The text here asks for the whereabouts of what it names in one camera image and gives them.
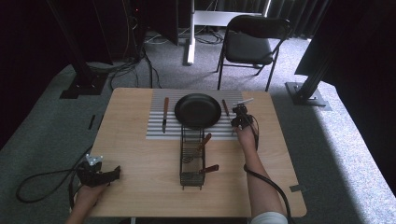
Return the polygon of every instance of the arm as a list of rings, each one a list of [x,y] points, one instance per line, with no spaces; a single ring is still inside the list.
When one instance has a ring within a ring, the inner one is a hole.
[[[269,178],[257,154],[251,128],[246,127],[243,130],[235,128],[234,130],[238,134],[239,143],[244,151],[247,168]],[[279,195],[272,186],[253,175],[247,175],[247,188],[252,217],[265,212],[285,214]]]
[[[65,224],[82,224],[106,187],[107,184],[94,188],[82,186],[78,191],[75,206]]]

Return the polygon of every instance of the placemat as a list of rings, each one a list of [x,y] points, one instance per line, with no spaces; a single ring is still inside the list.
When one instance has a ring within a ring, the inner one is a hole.
[[[221,106],[221,117],[219,121],[205,133],[212,133],[211,140],[236,140],[236,134],[231,127],[231,119],[235,118],[233,104],[243,101],[241,91],[195,91],[195,90],[162,90],[153,91],[151,109],[148,119],[148,130],[146,139],[179,140],[181,135],[181,124],[175,117],[175,105],[183,96],[190,93],[203,93],[216,99]],[[163,103],[165,97],[169,97],[168,114],[166,120],[166,132],[163,133]],[[230,112],[230,117],[225,113],[222,100],[225,100]]]

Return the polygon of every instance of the table top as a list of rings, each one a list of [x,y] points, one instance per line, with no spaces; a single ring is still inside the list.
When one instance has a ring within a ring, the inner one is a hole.
[[[154,91],[160,90],[113,91],[91,155],[104,157],[103,172],[120,165],[120,180],[107,188],[91,216],[250,217],[244,155],[237,140],[210,140],[206,166],[218,164],[219,170],[206,174],[202,189],[180,186],[180,140],[147,138]],[[271,96],[263,91],[241,94],[243,99],[254,98],[247,110],[259,123],[258,153],[267,173],[285,191],[291,215],[304,216],[302,193],[290,190],[298,181]]]

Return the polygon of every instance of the black pan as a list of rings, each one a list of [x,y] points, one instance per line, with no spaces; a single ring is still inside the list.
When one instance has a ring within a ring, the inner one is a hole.
[[[221,107],[211,96],[192,93],[177,101],[175,116],[186,127],[193,129],[208,128],[219,121]]]

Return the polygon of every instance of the person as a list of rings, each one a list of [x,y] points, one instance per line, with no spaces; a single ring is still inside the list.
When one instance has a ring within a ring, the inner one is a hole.
[[[249,127],[240,130],[234,128],[238,141],[245,155],[245,163],[249,170],[269,178],[256,151],[253,130]],[[83,186],[78,191],[75,206],[70,213],[66,224],[83,223],[93,206],[98,202],[107,185],[90,188]],[[285,211],[280,202],[279,195],[272,186],[259,178],[247,174],[247,189],[250,201],[250,224],[287,224]]]

